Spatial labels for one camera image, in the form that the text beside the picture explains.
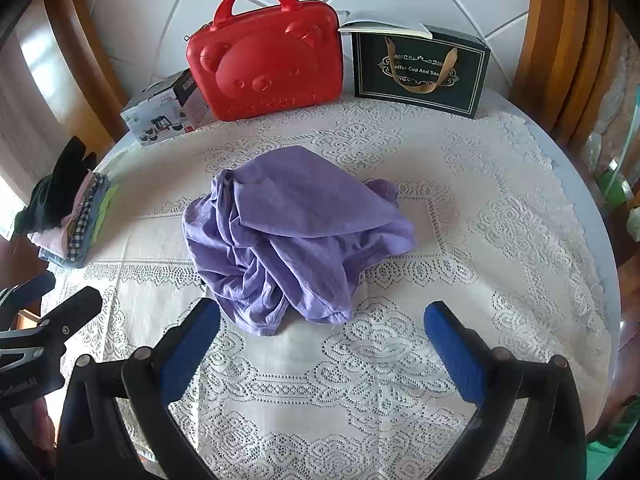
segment pink garment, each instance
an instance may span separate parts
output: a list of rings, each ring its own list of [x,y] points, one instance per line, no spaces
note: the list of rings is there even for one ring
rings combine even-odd
[[[60,227],[49,229],[42,233],[30,233],[27,235],[27,238],[38,247],[42,247],[50,253],[60,256],[60,258],[66,258],[66,228],[71,224],[71,221],[80,214],[83,203],[82,199],[84,198],[84,194],[88,189],[89,184],[91,184],[93,177],[93,172],[87,171],[86,177],[82,181],[82,184],[80,184],[78,192],[76,192],[76,197],[74,198],[74,209],[60,221]]]

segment cardboard box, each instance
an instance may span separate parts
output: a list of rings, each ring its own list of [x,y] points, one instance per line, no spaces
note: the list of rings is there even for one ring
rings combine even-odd
[[[385,34],[353,33],[354,93],[388,101],[436,108],[473,119],[484,84],[491,50],[478,38],[442,28],[429,27],[432,39],[393,36],[395,67],[405,85],[418,86],[438,79],[447,53],[458,49],[449,77],[433,92],[416,94],[393,79]]]
[[[192,132],[209,105],[184,70],[134,95],[120,115],[143,146]]]

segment open book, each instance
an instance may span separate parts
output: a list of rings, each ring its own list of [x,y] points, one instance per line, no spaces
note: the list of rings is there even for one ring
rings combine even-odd
[[[340,17],[339,32],[364,32],[367,34],[389,34],[432,40],[429,29],[418,20],[403,16],[385,16],[380,12],[359,11]]]

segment table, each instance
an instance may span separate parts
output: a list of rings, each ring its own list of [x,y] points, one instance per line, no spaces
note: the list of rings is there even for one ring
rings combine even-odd
[[[345,325],[314,325],[289,312],[281,331],[265,338],[224,320],[171,406],[217,475],[427,476],[473,413],[424,336],[422,311],[434,300],[490,347],[532,360],[565,355],[592,428],[620,320],[615,265],[564,155],[505,108],[489,94],[470,121],[343,98],[215,123],[105,162],[120,190],[100,241],[85,269],[56,269],[58,286],[43,303],[46,311],[84,285],[103,296],[101,314],[69,341],[63,374],[81,353],[126,358],[184,319],[204,290],[182,240],[182,210],[220,169],[300,144],[361,180],[394,181],[418,247],[363,273]],[[130,407],[120,407],[144,447]],[[523,408],[513,410],[486,472],[504,457]]]

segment bear ear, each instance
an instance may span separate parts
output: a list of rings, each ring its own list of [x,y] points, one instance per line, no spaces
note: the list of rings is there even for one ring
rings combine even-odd
[[[208,44],[200,53],[200,64],[205,70],[216,73],[220,61],[231,46],[226,43]]]
[[[285,32],[304,41],[311,48],[322,43],[322,29],[317,23],[299,20],[291,23]]]

